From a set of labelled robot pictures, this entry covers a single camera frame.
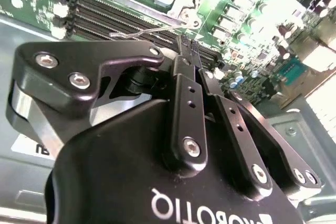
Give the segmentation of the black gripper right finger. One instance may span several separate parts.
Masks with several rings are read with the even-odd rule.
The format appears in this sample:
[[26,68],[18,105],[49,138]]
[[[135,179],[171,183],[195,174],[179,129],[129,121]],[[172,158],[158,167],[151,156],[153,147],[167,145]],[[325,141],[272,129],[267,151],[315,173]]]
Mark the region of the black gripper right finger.
[[278,186],[291,200],[321,192],[321,180],[261,113],[236,91],[224,93],[203,68],[198,42],[191,42],[192,63],[205,92],[206,107],[228,136],[233,177],[251,200],[262,200]]

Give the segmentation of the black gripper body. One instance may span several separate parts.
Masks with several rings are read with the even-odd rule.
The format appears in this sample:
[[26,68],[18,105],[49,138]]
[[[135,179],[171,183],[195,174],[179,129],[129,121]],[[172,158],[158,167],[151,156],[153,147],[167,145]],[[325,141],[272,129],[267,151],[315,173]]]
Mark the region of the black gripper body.
[[206,120],[208,163],[179,178],[163,162],[164,100],[148,101],[72,138],[47,180],[48,223],[302,223],[278,186],[251,201],[234,186],[224,132]]

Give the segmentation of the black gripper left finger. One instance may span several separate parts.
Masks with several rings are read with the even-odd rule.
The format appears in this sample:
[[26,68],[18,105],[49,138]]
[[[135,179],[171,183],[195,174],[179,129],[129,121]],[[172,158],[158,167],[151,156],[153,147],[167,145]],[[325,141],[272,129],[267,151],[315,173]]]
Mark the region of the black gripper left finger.
[[202,86],[195,80],[193,42],[179,37],[171,60],[145,40],[29,42],[14,53],[6,118],[18,132],[57,156],[93,108],[111,101],[118,83],[130,92],[128,69],[159,75],[164,89],[140,87],[171,104],[168,157],[180,174],[197,174],[207,163]]

